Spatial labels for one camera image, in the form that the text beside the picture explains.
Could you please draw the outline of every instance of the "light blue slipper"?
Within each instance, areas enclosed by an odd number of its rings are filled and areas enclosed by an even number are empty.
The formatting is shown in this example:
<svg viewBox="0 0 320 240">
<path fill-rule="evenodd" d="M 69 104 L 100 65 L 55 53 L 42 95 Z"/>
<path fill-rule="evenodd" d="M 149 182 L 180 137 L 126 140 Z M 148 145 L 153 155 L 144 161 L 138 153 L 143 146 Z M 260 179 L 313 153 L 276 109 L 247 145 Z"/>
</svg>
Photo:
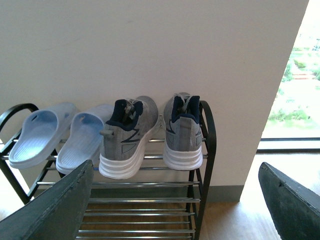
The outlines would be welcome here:
<svg viewBox="0 0 320 240">
<path fill-rule="evenodd" d="M 56 159 L 56 169 L 60 173 L 69 174 L 88 159 L 93 164 L 98 162 L 103 138 L 99 132 L 111 118 L 113 111 L 112 105 L 102 104 L 74 116 L 70 137 Z"/>
<path fill-rule="evenodd" d="M 10 166 L 33 167 L 48 158 L 71 125 L 77 109 L 70 102 L 32 112 L 23 122 L 18 142 L 9 154 Z"/>
</svg>

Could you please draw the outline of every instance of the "metal shoe rack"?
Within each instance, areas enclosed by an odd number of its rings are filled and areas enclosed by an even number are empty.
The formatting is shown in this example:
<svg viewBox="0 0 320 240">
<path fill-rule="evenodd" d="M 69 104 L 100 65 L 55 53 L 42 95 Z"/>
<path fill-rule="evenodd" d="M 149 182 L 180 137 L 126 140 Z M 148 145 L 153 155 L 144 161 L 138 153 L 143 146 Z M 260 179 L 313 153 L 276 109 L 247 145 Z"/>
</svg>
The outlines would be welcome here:
<svg viewBox="0 0 320 240">
<path fill-rule="evenodd" d="M 191 170 L 184 181 L 160 182 L 93 182 L 91 198 L 76 239 L 191 239 L 199 240 L 206 201 L 213 172 L 217 138 L 214 118 L 206 101 L 200 101 L 200 124 L 203 137 L 203 164 Z M 17 112 L 38 108 L 31 103 L 16 105 L 0 116 L 0 132 Z M 39 186 L 52 186 L 44 182 L 48 171 L 57 171 L 54 150 L 25 193 L 8 166 L 8 154 L 18 141 L 17 132 L 0 150 L 0 169 L 24 204 L 36 196 Z M 161 143 L 164 139 L 152 139 Z M 160 154 L 146 154 L 147 160 L 162 160 Z M 175 171 L 167 167 L 142 167 L 143 170 Z"/>
</svg>

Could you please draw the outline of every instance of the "glass window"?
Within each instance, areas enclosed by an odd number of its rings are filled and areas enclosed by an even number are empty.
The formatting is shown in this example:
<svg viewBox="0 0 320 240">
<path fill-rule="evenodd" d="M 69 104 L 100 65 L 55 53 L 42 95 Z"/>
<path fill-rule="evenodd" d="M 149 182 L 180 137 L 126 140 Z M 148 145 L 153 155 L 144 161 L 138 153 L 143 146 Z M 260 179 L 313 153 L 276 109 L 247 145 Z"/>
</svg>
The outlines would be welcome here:
<svg viewBox="0 0 320 240">
<path fill-rule="evenodd" d="M 319 13 L 310 0 L 262 138 L 320 137 Z"/>
</svg>

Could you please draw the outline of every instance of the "gray sneaker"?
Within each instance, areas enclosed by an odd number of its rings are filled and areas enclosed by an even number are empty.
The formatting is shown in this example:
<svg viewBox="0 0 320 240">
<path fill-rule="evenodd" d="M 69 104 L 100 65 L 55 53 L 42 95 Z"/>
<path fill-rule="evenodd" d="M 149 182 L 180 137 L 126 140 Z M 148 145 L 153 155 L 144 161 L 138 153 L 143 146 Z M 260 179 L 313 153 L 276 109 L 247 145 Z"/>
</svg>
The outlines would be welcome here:
<svg viewBox="0 0 320 240">
<path fill-rule="evenodd" d="M 194 170 L 203 162 L 199 103 L 199 96 L 183 92 L 175 94 L 164 108 L 163 160 L 171 169 Z"/>
<path fill-rule="evenodd" d="M 115 102 L 110 120 L 100 134 L 100 173 L 111 179 L 128 179 L 137 173 L 145 147 L 160 127 L 158 108 L 148 96 Z"/>
</svg>

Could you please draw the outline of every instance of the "wall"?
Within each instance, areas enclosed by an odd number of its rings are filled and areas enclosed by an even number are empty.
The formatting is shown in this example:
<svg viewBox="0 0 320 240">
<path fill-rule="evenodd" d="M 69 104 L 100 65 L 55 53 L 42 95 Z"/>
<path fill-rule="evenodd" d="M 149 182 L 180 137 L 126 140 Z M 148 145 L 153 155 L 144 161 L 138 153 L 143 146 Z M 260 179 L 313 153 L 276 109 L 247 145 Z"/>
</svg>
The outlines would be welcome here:
<svg viewBox="0 0 320 240">
<path fill-rule="evenodd" d="M 200 95 L 217 130 L 211 185 L 243 186 L 307 3 L 0 1 L 0 112 L 140 95 L 161 111 Z"/>
</svg>

